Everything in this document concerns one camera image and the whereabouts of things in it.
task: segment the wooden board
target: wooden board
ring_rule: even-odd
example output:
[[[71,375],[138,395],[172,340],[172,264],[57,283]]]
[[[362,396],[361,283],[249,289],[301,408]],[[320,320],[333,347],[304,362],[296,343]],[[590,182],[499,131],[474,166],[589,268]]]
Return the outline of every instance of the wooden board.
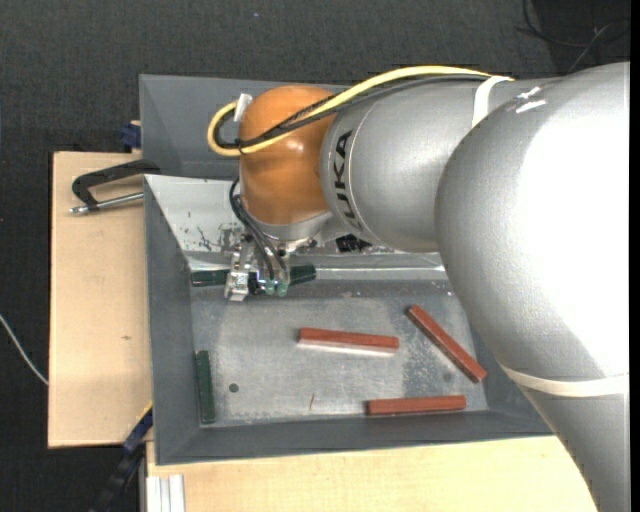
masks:
[[[156,466],[184,475],[187,512],[595,512],[555,437]]]
[[[142,201],[74,216],[76,176],[139,156],[56,153],[51,214],[50,447],[121,443],[151,399]],[[98,199],[141,179],[96,188]]]

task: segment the red wooden stick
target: red wooden stick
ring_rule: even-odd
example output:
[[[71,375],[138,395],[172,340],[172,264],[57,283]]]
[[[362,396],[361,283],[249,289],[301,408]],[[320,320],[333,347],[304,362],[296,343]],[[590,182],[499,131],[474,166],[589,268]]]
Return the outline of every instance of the red wooden stick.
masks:
[[[467,406],[464,395],[429,396],[420,398],[389,398],[369,400],[367,415],[424,414],[429,412],[461,411]]]
[[[473,382],[480,382],[487,372],[457,341],[449,336],[420,306],[411,306],[407,316]]]
[[[398,349],[398,338],[377,334],[362,334],[347,331],[331,331],[302,327],[298,332],[298,343],[340,348],[354,348],[394,352]]]

